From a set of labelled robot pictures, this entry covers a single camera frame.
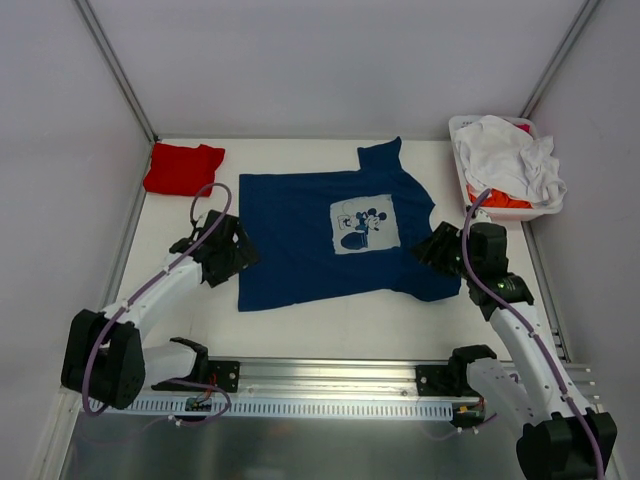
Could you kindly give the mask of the blue mickey t shirt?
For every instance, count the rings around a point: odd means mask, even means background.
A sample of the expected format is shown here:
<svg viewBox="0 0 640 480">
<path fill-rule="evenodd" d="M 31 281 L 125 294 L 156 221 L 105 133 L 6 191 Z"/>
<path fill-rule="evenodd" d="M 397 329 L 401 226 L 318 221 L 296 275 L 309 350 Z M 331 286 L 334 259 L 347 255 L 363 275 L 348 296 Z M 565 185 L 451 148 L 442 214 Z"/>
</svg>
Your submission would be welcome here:
<svg viewBox="0 0 640 480">
<path fill-rule="evenodd" d="M 240 176 L 240 219 L 260 260 L 239 275 L 239 310 L 378 290 L 424 302 L 459 293 L 459 278 L 411 251 L 431 235 L 435 203 L 403 169 L 401 147 L 358 148 L 354 171 Z"/>
</svg>

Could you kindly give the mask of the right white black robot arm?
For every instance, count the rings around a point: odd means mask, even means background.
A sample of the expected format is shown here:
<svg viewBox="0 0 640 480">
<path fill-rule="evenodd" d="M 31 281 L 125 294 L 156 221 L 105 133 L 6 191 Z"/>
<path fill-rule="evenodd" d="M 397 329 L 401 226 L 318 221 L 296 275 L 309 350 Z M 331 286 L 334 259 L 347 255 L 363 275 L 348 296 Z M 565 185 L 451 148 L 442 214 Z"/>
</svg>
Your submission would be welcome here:
<svg viewBox="0 0 640 480">
<path fill-rule="evenodd" d="M 486 345 L 460 347 L 443 367 L 417 368 L 418 389 L 486 400 L 511 428 L 528 479 L 604 478 L 617 426 L 610 414 L 595 411 L 544 339 L 532 293 L 508 269 L 505 228 L 443 222 L 412 252 L 420 263 L 466 282 L 516 369 L 509 374 Z"/>
</svg>

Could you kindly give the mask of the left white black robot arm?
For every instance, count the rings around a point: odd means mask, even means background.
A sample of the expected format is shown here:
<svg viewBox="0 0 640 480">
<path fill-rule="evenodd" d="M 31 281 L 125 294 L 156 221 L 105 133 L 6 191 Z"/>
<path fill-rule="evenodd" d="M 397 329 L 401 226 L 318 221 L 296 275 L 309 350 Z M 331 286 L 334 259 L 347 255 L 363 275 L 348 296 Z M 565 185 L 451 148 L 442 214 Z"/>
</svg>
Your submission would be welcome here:
<svg viewBox="0 0 640 480">
<path fill-rule="evenodd" d="M 211 210 L 169 249 L 162 268 L 130 297 L 72 319 L 61 370 L 63 387 L 123 410 L 139 393 L 211 388 L 207 347 L 183 337 L 146 347 L 144 339 L 170 307 L 201 285 L 214 288 L 257 264 L 240 219 Z"/>
</svg>

